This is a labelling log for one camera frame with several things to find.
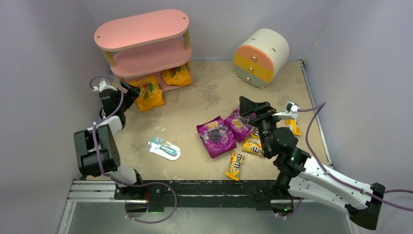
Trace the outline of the yellow m&m bag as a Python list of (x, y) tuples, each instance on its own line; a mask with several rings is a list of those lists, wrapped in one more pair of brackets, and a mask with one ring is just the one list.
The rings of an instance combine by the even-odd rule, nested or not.
[(243, 144), (243, 151), (252, 153), (255, 155), (263, 156), (262, 146), (250, 139), (246, 139)]
[(259, 135), (258, 129), (256, 128), (256, 129), (250, 134), (250, 136), (251, 136), (253, 139), (259, 139), (259, 138), (260, 138), (260, 135)]
[(226, 170), (225, 175), (235, 181), (240, 180), (240, 167), (244, 161), (245, 156), (238, 152), (231, 152), (230, 166)]

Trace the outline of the pink three-tier shelf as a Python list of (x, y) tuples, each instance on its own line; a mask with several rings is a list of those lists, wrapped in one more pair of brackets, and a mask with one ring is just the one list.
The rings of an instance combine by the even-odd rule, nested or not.
[(164, 9), (108, 21), (94, 33), (117, 78), (140, 80), (154, 75), (164, 91), (176, 89), (166, 84), (161, 72), (186, 65), (191, 67), (189, 17), (177, 9)]

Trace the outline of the round pastel drawer cabinet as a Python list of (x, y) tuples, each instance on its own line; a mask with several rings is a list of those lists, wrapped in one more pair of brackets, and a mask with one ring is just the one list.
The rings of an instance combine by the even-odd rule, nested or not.
[(289, 53), (289, 44), (281, 34), (271, 29), (258, 29), (235, 51), (236, 75), (263, 89), (287, 62)]

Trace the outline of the blue toy blister pack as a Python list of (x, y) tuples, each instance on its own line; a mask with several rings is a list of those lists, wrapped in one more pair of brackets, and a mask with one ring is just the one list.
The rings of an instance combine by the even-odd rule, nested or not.
[(170, 161), (175, 161), (181, 156), (181, 149), (178, 146), (160, 137), (154, 137), (148, 142), (148, 150)]

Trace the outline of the yellow M&M bag top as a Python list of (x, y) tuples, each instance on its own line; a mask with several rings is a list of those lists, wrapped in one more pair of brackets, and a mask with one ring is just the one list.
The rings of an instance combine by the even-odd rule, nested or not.
[(253, 139), (259, 139), (259, 138), (260, 138), (260, 135), (259, 135), (258, 129), (256, 128), (256, 129), (250, 134), (250, 136), (251, 136)]

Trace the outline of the small yellow candy packet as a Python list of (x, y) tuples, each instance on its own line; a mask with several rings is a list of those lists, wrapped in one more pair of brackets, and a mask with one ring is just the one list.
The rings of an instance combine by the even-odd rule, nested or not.
[(290, 129), (293, 135), (296, 135), (296, 136), (302, 135), (296, 119), (286, 119), (285, 123), (286, 123), (286, 127)]

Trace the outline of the yellow M&M bag bottom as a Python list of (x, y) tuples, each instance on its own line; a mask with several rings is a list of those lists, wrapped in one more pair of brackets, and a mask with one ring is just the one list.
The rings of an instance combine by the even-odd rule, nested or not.
[(230, 166), (226, 170), (225, 175), (235, 181), (240, 180), (240, 167), (244, 161), (245, 156), (238, 152), (231, 152)]

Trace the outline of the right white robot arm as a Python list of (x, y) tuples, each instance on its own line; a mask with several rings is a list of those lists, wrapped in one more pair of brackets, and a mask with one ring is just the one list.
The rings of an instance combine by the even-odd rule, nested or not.
[(274, 159), (279, 170), (274, 190), (286, 195), (309, 199), (347, 215), (356, 225), (375, 230), (385, 187), (366, 184), (325, 166), (314, 152), (300, 149), (298, 138), (288, 127), (277, 127), (281, 119), (296, 119), (302, 109), (289, 101), (283, 112), (269, 102), (253, 102), (239, 97), (240, 115), (255, 114), (249, 123), (257, 127), (263, 156)]

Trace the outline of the yellow M&M bag middle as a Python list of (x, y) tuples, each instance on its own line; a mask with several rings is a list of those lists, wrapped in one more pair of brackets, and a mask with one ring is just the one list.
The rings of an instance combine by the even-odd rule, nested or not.
[(243, 144), (243, 151), (252, 153), (255, 155), (263, 156), (262, 146), (250, 139), (246, 139)]

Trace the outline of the orange gummy candy bag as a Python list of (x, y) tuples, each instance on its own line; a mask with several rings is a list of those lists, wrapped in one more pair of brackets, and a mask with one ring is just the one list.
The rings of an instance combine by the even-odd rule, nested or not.
[(161, 76), (163, 81), (168, 85), (187, 86), (192, 83), (189, 70), (185, 64), (166, 69), (161, 72)]
[(154, 75), (140, 80), (133, 80), (130, 85), (140, 88), (140, 95), (135, 102), (141, 112), (165, 104), (163, 90)]

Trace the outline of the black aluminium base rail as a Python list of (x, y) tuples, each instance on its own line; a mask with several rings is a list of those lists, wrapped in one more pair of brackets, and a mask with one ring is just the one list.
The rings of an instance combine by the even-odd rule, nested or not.
[(290, 213), (300, 197), (276, 191), (272, 180), (159, 180), (142, 188), (120, 188), (108, 180), (74, 180), (67, 201), (124, 204), (127, 212), (166, 208), (253, 208)]

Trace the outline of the purple grape candy bag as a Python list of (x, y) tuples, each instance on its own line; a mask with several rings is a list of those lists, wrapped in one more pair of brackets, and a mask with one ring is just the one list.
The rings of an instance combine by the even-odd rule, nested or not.
[(234, 134), (225, 125), (221, 116), (197, 125), (196, 129), (211, 158), (216, 158), (237, 147)]
[(255, 118), (255, 113), (242, 117), (240, 115), (240, 107), (237, 107), (224, 119), (224, 123), (233, 133), (235, 140), (237, 142), (242, 142), (256, 130), (256, 127), (249, 124), (249, 122)]

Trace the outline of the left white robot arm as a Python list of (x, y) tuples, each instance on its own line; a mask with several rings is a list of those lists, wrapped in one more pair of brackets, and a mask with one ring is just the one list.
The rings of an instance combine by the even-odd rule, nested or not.
[(114, 135), (126, 125), (125, 112), (140, 96), (140, 88), (121, 82), (119, 90), (104, 79), (93, 91), (102, 102), (100, 120), (92, 127), (74, 133), (75, 153), (79, 171), (84, 176), (105, 176), (118, 187), (143, 183), (141, 175), (121, 163)]

